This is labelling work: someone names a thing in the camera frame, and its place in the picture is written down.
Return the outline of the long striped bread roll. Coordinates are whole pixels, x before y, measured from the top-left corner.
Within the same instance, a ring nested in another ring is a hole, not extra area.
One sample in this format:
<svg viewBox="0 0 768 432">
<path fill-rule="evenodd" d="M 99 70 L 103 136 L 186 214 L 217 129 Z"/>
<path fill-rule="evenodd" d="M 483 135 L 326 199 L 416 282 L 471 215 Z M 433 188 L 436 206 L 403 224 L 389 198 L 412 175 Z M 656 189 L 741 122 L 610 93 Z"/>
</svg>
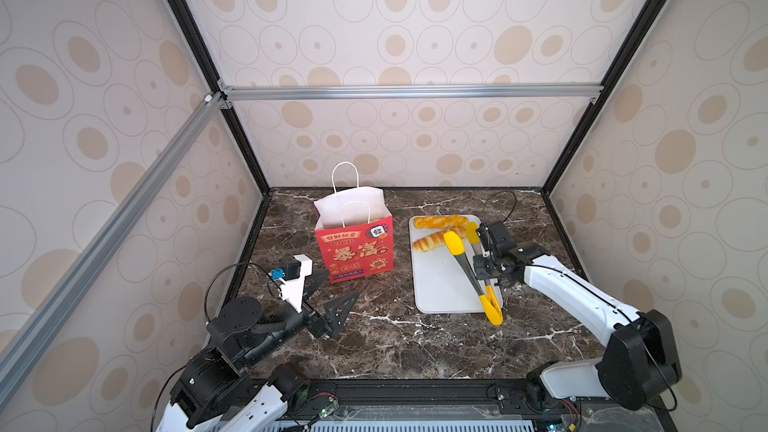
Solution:
<svg viewBox="0 0 768 432">
<path fill-rule="evenodd" d="M 466 237 L 466 230 L 464 227 L 452 227 L 420 238 L 412 244 L 412 247 L 416 252 L 421 253 L 427 253 L 439 247 L 443 247 L 446 245 L 445 234 L 448 232 L 453 232 L 462 239 Z"/>
</svg>

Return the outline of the red paper gift bag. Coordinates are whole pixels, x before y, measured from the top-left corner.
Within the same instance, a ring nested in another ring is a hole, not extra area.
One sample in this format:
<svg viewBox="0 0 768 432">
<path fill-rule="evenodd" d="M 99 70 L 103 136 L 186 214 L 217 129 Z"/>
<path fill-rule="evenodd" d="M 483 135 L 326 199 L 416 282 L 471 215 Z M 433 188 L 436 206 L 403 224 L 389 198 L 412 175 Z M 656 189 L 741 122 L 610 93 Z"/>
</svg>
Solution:
<svg viewBox="0 0 768 432">
<path fill-rule="evenodd" d="M 314 202 L 315 236 L 332 284 L 394 269 L 394 222 L 381 189 L 360 184 Z"/>
</svg>

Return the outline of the long twisted bread top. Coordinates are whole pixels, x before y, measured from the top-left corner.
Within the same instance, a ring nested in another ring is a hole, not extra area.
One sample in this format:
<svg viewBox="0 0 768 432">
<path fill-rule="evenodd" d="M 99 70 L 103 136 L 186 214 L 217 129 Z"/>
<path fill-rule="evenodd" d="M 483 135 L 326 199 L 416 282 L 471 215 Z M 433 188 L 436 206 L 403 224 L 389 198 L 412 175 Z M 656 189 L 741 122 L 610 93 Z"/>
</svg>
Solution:
<svg viewBox="0 0 768 432">
<path fill-rule="evenodd" d="M 453 227 L 463 227 L 469 222 L 469 219 L 460 216 L 419 216 L 413 220 L 413 227 L 416 229 L 445 229 Z"/>
</svg>

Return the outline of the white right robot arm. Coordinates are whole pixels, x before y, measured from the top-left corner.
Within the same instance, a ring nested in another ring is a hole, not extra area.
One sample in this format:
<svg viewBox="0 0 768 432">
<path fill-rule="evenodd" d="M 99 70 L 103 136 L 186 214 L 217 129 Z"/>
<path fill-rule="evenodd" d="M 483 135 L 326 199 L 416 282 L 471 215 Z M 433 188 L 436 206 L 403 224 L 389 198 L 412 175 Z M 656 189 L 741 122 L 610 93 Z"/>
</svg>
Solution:
<svg viewBox="0 0 768 432">
<path fill-rule="evenodd" d="M 475 289 L 489 322 L 499 326 L 503 311 L 491 280 L 522 283 L 546 295 L 600 342 L 602 356 L 552 362 L 527 375 L 526 398 L 535 411 L 567 399 L 610 399 L 636 411 L 671 393 L 683 377 L 670 320 L 657 310 L 643 312 L 571 272 L 535 242 L 518 243 L 501 222 L 450 228 L 442 243 Z"/>
</svg>

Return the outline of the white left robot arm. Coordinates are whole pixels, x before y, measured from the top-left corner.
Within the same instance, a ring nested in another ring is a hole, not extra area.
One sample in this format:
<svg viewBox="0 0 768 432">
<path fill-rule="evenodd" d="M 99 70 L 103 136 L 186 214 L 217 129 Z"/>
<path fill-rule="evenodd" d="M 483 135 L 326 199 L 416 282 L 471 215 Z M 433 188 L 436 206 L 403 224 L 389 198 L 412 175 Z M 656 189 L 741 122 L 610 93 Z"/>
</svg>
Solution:
<svg viewBox="0 0 768 432">
<path fill-rule="evenodd" d="M 280 290 L 281 305 L 266 313 L 261 302 L 237 297 L 207 321 L 207 347 L 178 369 L 158 431 L 258 431 L 285 414 L 302 411 L 310 381 L 292 363 L 274 369 L 257 387 L 249 369 L 303 330 L 316 338 L 335 338 L 356 304 L 349 292 L 325 303 L 318 312 L 309 302 L 329 279 L 312 271 L 305 256 L 292 256 L 269 272 Z"/>
</svg>

